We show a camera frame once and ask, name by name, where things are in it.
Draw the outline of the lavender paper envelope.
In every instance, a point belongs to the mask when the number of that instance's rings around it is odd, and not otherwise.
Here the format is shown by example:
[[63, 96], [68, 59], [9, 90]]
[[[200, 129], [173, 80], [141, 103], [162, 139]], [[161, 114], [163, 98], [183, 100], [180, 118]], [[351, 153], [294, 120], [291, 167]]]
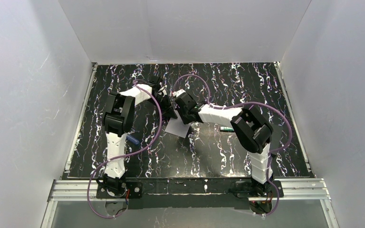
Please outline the lavender paper envelope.
[[170, 118], [165, 128], [165, 132], [181, 138], [186, 138], [191, 125], [184, 124], [177, 110], [174, 109], [174, 111], [177, 118]]

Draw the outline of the white green glue stick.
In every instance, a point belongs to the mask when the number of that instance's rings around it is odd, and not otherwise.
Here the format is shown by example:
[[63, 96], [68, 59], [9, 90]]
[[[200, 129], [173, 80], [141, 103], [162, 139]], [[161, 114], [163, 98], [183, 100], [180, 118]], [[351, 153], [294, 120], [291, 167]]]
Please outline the white green glue stick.
[[234, 132], [234, 129], [231, 128], [231, 127], [221, 126], [220, 127], [220, 131], [223, 131], [223, 132]]

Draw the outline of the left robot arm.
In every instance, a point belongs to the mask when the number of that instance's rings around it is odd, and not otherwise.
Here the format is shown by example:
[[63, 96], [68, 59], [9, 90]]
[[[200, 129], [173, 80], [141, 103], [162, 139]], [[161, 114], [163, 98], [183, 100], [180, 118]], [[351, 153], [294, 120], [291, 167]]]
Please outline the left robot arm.
[[135, 107], [150, 100], [164, 118], [176, 119], [165, 83], [160, 76], [150, 76], [147, 81], [135, 80], [136, 86], [122, 92], [110, 91], [106, 100], [104, 129], [107, 141], [107, 160], [103, 174], [104, 188], [118, 194], [122, 189], [122, 177], [125, 173], [125, 142], [134, 122]]

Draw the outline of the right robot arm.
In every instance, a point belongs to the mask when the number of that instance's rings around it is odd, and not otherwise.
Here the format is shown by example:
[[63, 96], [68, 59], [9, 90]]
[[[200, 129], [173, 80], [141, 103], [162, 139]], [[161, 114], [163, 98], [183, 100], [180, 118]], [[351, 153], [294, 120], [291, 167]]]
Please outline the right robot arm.
[[239, 189], [259, 196], [270, 192], [273, 181], [270, 167], [273, 128], [256, 108], [212, 107], [211, 104], [196, 102], [182, 89], [174, 92], [173, 97], [177, 104], [176, 111], [184, 124], [213, 123], [233, 128], [251, 162], [251, 179]]

